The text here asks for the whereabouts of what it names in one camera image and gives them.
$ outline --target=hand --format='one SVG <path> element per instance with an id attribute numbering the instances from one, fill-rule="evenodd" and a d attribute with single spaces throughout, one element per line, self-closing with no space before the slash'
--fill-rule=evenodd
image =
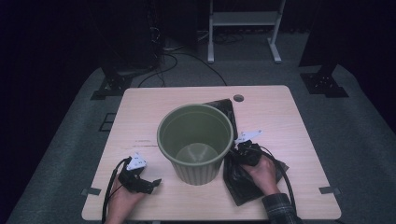
<path id="1" fill-rule="evenodd" d="M 106 224 L 121 224 L 134 210 L 134 207 L 146 196 L 145 193 L 132 193 L 125 187 L 120 187 L 117 175 L 110 195 L 114 192 L 108 202 L 108 213 Z"/>
<path id="2" fill-rule="evenodd" d="M 265 156 L 261 156 L 256 166 L 242 164 L 244 170 L 252 177 L 256 186 L 265 196 L 280 193 L 276 185 L 276 168 L 274 163 Z"/>

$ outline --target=plaid sleeve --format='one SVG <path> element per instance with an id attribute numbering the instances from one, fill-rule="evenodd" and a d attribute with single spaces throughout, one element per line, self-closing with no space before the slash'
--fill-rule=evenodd
<path id="1" fill-rule="evenodd" d="M 262 203 L 271 224 L 303 224 L 295 214 L 288 195 L 284 193 L 268 195 L 262 198 Z"/>

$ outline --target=table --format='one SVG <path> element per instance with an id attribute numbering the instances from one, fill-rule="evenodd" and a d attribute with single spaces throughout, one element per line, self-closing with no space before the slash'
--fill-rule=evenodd
<path id="1" fill-rule="evenodd" d="M 210 0 L 209 7 L 209 41 L 207 45 L 207 61 L 215 61 L 215 52 L 213 46 L 213 28 L 216 26 L 249 26 L 249 25 L 273 25 L 274 31 L 270 38 L 267 38 L 268 45 L 274 57 L 275 63 L 282 63 L 279 52 L 275 45 L 277 32 L 279 31 L 282 20 L 283 9 L 286 0 L 280 0 L 278 11 L 260 11 L 260 12 L 214 12 L 213 0 Z"/>
<path id="2" fill-rule="evenodd" d="M 243 102 L 233 97 L 240 94 Z M 112 170 L 124 158 L 139 152 L 148 162 L 142 178 L 163 182 L 140 203 L 130 216 L 135 220 L 262 220 L 267 219 L 261 200 L 236 206 L 218 176 L 202 186 L 191 186 L 176 175 L 170 161 L 157 146 L 157 128 L 163 117 L 186 104 L 202 104 L 230 98 L 238 132 L 263 130 L 252 139 L 285 162 L 294 191 L 298 216 L 302 219 L 336 219 L 341 216 L 333 194 L 319 188 L 329 182 L 306 131 L 290 90 L 285 86 L 233 86 L 128 89 L 108 137 L 92 188 L 82 211 L 87 220 L 101 219 L 106 186 Z M 278 186 L 288 192 L 284 179 Z"/>

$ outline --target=gray carpet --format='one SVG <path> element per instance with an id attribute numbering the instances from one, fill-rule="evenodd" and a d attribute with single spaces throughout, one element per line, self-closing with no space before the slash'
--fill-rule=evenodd
<path id="1" fill-rule="evenodd" d="M 263 35 L 244 35 L 231 45 L 215 45 L 211 65 L 229 86 L 286 85 L 300 110 L 304 124 L 330 181 L 341 190 L 336 196 L 346 224 L 396 223 L 396 136 L 380 117 L 360 86 L 345 68 L 337 66 L 334 79 L 348 98 L 310 95 L 300 73 L 317 67 L 299 68 L 307 34 L 279 34 L 276 44 L 282 64 L 274 64 Z M 206 45 L 194 54 L 206 61 Z M 162 74 L 136 77 L 132 87 L 223 86 L 221 78 L 201 61 L 173 54 L 177 66 Z M 175 60 L 162 57 L 162 69 Z M 55 134 L 9 223 L 90 223 L 81 217 L 85 197 L 81 191 L 91 186 L 108 133 L 98 132 L 107 113 L 117 112 L 120 96 L 91 101 L 104 74 L 100 68 L 87 79 Z M 307 223 L 336 223 L 307 220 Z"/>

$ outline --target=green bucket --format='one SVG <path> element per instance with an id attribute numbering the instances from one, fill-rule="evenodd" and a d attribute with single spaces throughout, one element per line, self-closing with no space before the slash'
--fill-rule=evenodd
<path id="1" fill-rule="evenodd" d="M 157 142 L 182 181 L 203 185 L 218 174 L 233 143 L 233 126 L 213 106 L 183 105 L 163 118 Z"/>

